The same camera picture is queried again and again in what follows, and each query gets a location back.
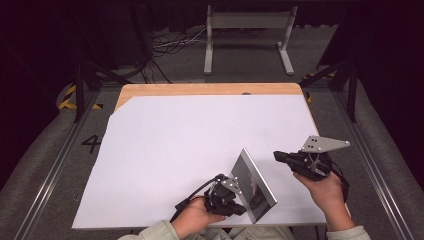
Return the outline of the person's left hand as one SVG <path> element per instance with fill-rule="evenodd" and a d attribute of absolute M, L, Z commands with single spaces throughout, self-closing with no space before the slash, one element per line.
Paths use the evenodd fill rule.
<path fill-rule="evenodd" d="M 171 222 L 177 236 L 184 239 L 189 235 L 201 232 L 212 223 L 225 219 L 222 215 L 209 213 L 205 208 L 205 198 L 196 197 L 190 204 Z"/>

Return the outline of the aluminium floor rail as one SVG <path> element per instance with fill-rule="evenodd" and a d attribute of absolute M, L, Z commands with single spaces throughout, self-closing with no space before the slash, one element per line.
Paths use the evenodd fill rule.
<path fill-rule="evenodd" d="M 357 148 L 360 151 L 362 157 L 362 163 L 364 165 L 365 171 L 367 172 L 373 187 L 378 195 L 378 198 L 386 212 L 386 215 L 389 218 L 389 221 L 392 227 L 395 230 L 395 233 L 399 240 L 416 240 L 406 223 L 398 204 L 396 203 L 392 191 L 389 189 L 386 181 L 383 178 L 380 169 L 378 168 L 374 157 L 372 156 L 370 149 L 368 148 L 364 137 L 362 136 L 358 126 L 354 123 L 348 112 L 347 112 L 347 103 L 343 99 L 343 96 L 339 92 L 333 92 L 332 96 L 336 102 L 336 105 L 339 107 L 340 111 L 343 114 L 345 121 L 349 127 L 350 132 L 353 135 L 354 142 Z"/>
<path fill-rule="evenodd" d="M 84 110 L 78 118 L 78 121 L 72 124 L 71 129 L 65 138 L 65 142 L 63 143 L 57 157 L 55 158 L 43 184 L 39 188 L 37 195 L 13 240 L 29 240 L 46 204 L 48 203 L 56 187 L 65 164 L 68 161 L 76 138 L 83 124 L 88 118 L 90 110 L 97 100 L 98 95 L 99 91 L 90 92 L 87 95 L 87 99 L 83 102 Z"/>

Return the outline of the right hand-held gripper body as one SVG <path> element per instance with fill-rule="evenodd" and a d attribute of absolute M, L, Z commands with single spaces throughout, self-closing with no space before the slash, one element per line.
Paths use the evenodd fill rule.
<path fill-rule="evenodd" d="M 302 166 L 288 165 L 292 172 L 298 173 L 310 180 L 320 181 L 327 178 L 331 172 L 344 179 L 342 170 L 329 156 L 330 151 L 350 146 L 347 140 L 337 140 L 311 135 L 301 149 L 291 153 L 293 159 L 302 161 Z"/>

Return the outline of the white paper sheet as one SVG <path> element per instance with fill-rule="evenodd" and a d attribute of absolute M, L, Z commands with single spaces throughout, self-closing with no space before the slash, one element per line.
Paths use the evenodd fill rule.
<path fill-rule="evenodd" d="M 323 213 L 274 152 L 317 129 L 301 95 L 133 97 L 109 118 L 76 229 L 145 227 L 247 151 L 277 199 L 260 224 L 322 223 Z"/>

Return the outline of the yellow black hazard tape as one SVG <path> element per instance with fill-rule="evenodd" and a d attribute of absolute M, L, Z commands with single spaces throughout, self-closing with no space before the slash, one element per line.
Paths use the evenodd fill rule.
<path fill-rule="evenodd" d="M 69 86 L 68 90 L 66 91 L 66 93 L 63 97 L 63 100 L 59 104 L 58 108 L 59 109 L 76 109 L 77 105 L 70 102 L 71 97 L 75 92 L 76 92 L 76 85 L 74 83 L 72 83 Z"/>
<path fill-rule="evenodd" d="M 314 75 L 315 74 L 306 74 L 304 77 L 303 77 L 303 79 L 302 80 L 309 80 L 309 79 L 311 79 L 312 77 L 314 77 Z M 324 75 L 324 78 L 326 78 L 326 79 L 333 79 L 334 78 L 334 75 L 335 75 L 335 73 L 329 73 L 329 74 L 326 74 L 326 75 Z M 307 101 L 307 103 L 312 103 L 312 95 L 309 93 L 309 92 L 306 92 L 306 94 L 305 94 L 305 96 L 306 96 L 306 101 Z"/>

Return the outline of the silver framed mirror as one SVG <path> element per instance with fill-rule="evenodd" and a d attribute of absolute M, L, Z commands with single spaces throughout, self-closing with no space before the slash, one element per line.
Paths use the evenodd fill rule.
<path fill-rule="evenodd" d="M 231 170 L 231 176 L 238 182 L 241 190 L 240 200 L 253 224 L 278 203 L 246 148 L 241 150 Z"/>

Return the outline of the person's right hand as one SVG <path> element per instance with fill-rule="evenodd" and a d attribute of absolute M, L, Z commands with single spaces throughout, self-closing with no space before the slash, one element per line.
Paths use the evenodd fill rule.
<path fill-rule="evenodd" d="M 320 181 L 313 181 L 298 173 L 293 176 L 300 181 L 310 192 L 314 203 L 327 216 L 341 216 L 347 213 L 344 202 L 342 183 L 333 173 Z"/>

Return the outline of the grey metal stand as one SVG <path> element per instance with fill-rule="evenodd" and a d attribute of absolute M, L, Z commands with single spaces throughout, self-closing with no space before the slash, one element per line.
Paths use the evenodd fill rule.
<path fill-rule="evenodd" d="M 281 12 L 216 12 L 212 6 L 207 7 L 206 50 L 204 74 L 210 75 L 213 66 L 213 30 L 214 29 L 283 29 L 284 36 L 276 43 L 286 74 L 292 76 L 294 69 L 287 52 L 287 45 L 297 16 L 298 7 Z"/>

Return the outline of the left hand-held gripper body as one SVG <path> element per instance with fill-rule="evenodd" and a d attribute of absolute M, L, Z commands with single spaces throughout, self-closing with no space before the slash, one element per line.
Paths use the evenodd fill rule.
<path fill-rule="evenodd" d="M 236 203 L 235 198 L 241 195 L 237 178 L 219 174 L 213 179 L 212 186 L 204 193 L 205 208 L 209 213 L 230 217 L 230 203 Z"/>

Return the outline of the black tripod stand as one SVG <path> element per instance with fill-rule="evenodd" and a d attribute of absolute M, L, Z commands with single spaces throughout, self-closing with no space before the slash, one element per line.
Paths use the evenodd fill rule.
<path fill-rule="evenodd" d="M 330 65 L 325 69 L 315 73 L 314 77 L 309 80 L 302 80 L 299 85 L 301 88 L 309 86 L 318 80 L 324 78 L 324 75 L 335 73 L 334 78 L 330 81 L 328 87 L 331 91 L 340 92 L 345 84 L 348 84 L 347 94 L 347 113 L 352 122 L 356 122 L 355 105 L 356 92 L 358 85 L 358 71 L 354 61 L 341 61 Z"/>
<path fill-rule="evenodd" d="M 122 85 L 129 84 L 129 81 L 124 77 L 113 73 L 92 60 L 88 60 L 82 52 L 76 53 L 74 83 L 76 85 L 77 112 L 74 120 L 75 123 L 78 123 L 82 119 L 87 109 L 84 97 L 84 86 L 87 86 L 91 91 L 99 91 L 101 88 L 101 81 L 100 77 L 96 75 L 97 72 L 102 73 L 106 77 L 111 78 Z"/>

